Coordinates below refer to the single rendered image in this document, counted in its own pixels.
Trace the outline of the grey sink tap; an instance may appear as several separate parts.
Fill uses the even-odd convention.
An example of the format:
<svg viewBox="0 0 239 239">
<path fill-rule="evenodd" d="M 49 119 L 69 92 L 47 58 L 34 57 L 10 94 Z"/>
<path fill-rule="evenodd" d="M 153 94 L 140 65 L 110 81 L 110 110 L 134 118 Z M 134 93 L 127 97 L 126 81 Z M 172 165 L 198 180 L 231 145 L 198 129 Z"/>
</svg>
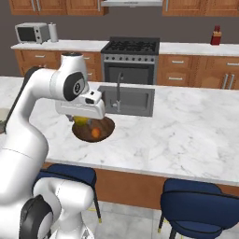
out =
<svg viewBox="0 0 239 239">
<path fill-rule="evenodd" d="M 123 80 L 123 73 L 119 73 L 117 81 L 117 111 L 120 112 L 120 82 Z"/>
</svg>

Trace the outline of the grey toaster oven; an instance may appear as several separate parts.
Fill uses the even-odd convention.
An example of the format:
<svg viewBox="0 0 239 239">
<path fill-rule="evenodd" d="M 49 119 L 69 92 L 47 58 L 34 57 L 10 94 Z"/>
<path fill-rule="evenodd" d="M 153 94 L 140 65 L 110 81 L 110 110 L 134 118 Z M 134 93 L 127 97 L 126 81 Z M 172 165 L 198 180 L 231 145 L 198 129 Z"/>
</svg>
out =
<svg viewBox="0 0 239 239">
<path fill-rule="evenodd" d="M 42 44 L 50 39 L 49 26 L 44 22 L 25 22 L 15 26 L 20 43 Z"/>
</svg>

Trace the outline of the red knife block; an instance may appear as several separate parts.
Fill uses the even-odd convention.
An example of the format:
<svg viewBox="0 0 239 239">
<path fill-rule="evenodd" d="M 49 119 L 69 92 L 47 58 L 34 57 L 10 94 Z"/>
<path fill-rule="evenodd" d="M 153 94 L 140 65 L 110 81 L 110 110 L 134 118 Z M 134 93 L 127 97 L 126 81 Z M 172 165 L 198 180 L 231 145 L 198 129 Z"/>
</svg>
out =
<svg viewBox="0 0 239 239">
<path fill-rule="evenodd" d="M 220 26 L 216 25 L 211 37 L 210 44 L 211 45 L 219 45 L 220 44 L 220 39 L 222 36 L 222 32 L 220 31 Z"/>
</svg>

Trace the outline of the white paper towel roll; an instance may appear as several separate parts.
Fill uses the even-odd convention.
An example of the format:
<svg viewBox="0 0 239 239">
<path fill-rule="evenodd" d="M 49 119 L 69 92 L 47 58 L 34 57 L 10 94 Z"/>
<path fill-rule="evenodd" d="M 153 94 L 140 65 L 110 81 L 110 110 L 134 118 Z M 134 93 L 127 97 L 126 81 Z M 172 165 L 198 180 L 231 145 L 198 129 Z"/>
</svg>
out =
<svg viewBox="0 0 239 239">
<path fill-rule="evenodd" d="M 51 22 L 49 24 L 49 35 L 50 35 L 50 40 L 52 43 L 58 42 L 58 34 L 57 34 L 57 28 L 56 28 L 56 24 Z"/>
</svg>

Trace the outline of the brown wooden plate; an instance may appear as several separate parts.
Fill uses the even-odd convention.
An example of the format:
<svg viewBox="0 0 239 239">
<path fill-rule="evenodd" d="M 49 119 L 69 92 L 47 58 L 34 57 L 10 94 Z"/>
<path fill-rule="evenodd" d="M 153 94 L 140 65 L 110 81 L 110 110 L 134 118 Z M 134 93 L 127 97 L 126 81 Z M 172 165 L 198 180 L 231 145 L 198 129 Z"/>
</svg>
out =
<svg viewBox="0 0 239 239">
<path fill-rule="evenodd" d="M 91 135 L 91 130 L 93 128 L 99 128 L 101 131 L 101 134 L 98 138 L 94 138 Z M 90 142 L 100 142 L 108 138 L 115 129 L 115 123 L 112 119 L 108 117 L 104 117 L 103 119 L 88 119 L 88 123 L 83 126 L 78 126 L 73 124 L 72 126 L 72 132 L 75 135 L 76 138 Z"/>
</svg>

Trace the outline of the black and steel stove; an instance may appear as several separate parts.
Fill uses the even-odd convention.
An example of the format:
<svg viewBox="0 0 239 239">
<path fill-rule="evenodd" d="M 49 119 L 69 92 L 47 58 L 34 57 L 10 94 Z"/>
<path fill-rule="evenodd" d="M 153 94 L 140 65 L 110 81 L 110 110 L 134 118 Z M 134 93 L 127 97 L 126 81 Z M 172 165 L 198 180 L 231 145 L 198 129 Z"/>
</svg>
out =
<svg viewBox="0 0 239 239">
<path fill-rule="evenodd" d="M 159 60 L 158 37 L 111 36 L 101 49 L 103 81 L 155 85 Z"/>
</svg>

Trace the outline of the wooden base cupboards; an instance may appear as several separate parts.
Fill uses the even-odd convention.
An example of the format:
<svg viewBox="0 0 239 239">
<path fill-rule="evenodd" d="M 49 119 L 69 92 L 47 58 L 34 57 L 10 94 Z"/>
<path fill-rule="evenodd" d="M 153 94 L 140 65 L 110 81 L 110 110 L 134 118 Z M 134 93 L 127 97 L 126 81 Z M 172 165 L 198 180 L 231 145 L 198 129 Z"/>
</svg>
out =
<svg viewBox="0 0 239 239">
<path fill-rule="evenodd" d="M 65 53 L 65 50 L 15 49 L 22 77 L 33 66 L 58 69 L 61 65 L 61 55 L 63 53 Z M 82 51 L 82 54 L 87 66 L 88 81 L 101 81 L 101 53 Z"/>
<path fill-rule="evenodd" d="M 239 90 L 239 57 L 161 54 L 157 84 Z"/>
</svg>

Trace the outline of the grey sink basin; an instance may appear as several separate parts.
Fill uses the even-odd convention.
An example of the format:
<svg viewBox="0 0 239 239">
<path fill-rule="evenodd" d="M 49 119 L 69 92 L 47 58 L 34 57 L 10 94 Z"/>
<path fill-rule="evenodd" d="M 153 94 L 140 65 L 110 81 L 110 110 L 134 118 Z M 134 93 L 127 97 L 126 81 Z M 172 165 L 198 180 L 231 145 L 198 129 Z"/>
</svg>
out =
<svg viewBox="0 0 239 239">
<path fill-rule="evenodd" d="M 119 90 L 120 109 L 117 109 L 117 88 L 113 86 L 100 86 L 105 103 L 105 112 L 139 117 L 153 115 L 154 89 L 140 89 L 121 87 Z"/>
</svg>

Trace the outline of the wooden wall cupboards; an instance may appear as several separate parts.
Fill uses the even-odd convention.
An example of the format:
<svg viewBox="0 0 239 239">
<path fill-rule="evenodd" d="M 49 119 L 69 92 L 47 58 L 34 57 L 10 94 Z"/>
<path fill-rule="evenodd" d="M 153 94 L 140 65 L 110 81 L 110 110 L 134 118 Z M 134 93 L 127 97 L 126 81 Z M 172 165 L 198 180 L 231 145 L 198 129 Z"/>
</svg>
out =
<svg viewBox="0 0 239 239">
<path fill-rule="evenodd" d="M 162 15 L 239 17 L 239 0 L 162 0 Z"/>
<path fill-rule="evenodd" d="M 104 16 L 104 0 L 8 0 L 13 15 Z"/>
</svg>

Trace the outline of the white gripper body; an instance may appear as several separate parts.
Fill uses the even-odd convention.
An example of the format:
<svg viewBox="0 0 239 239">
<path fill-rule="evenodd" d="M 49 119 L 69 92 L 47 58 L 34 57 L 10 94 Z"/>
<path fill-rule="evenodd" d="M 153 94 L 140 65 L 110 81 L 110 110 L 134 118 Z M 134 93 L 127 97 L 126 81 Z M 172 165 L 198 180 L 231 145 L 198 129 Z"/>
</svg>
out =
<svg viewBox="0 0 239 239">
<path fill-rule="evenodd" d="M 105 117 L 105 104 L 100 100 L 96 105 L 83 105 L 73 102 L 55 102 L 56 111 L 62 115 L 76 116 L 94 120 L 101 120 Z"/>
</svg>

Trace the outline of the steel range hood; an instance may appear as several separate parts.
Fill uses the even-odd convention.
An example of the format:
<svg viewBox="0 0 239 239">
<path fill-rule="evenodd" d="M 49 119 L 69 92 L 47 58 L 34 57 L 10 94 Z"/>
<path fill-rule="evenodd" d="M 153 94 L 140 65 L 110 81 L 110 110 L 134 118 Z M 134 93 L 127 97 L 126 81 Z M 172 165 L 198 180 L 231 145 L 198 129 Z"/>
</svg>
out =
<svg viewBox="0 0 239 239">
<path fill-rule="evenodd" d="M 104 0 L 102 7 L 161 7 L 163 0 Z"/>
</svg>

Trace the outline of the yellow fruit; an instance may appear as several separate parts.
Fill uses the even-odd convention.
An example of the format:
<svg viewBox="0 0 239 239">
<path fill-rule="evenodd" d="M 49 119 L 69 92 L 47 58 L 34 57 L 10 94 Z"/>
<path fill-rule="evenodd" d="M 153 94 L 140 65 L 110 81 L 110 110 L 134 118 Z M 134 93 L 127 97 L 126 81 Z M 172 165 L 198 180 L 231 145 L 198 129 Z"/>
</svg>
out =
<svg viewBox="0 0 239 239">
<path fill-rule="evenodd" d="M 75 124 L 78 126 L 83 126 L 88 123 L 88 118 L 83 118 L 83 117 L 79 117 L 79 116 L 74 116 L 73 120 L 74 120 Z"/>
</svg>

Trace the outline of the blue stool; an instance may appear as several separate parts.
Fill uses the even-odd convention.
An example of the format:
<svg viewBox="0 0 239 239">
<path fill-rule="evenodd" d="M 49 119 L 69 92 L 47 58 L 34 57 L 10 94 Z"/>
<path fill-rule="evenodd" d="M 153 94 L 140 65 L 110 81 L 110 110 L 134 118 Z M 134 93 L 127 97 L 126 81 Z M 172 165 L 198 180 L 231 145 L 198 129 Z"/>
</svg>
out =
<svg viewBox="0 0 239 239">
<path fill-rule="evenodd" d="M 172 229 L 169 239 L 179 233 L 194 239 L 216 239 L 239 222 L 239 197 L 223 193 L 215 184 L 168 178 L 161 195 L 158 232 L 166 219 Z"/>
<path fill-rule="evenodd" d="M 94 205 L 96 208 L 97 217 L 99 219 L 99 222 L 102 222 L 95 188 L 97 175 L 93 168 L 55 163 L 49 166 L 47 169 L 41 169 L 35 179 L 35 182 L 37 182 L 42 177 L 57 177 L 60 179 L 68 179 L 91 186 L 94 192 Z"/>
</svg>

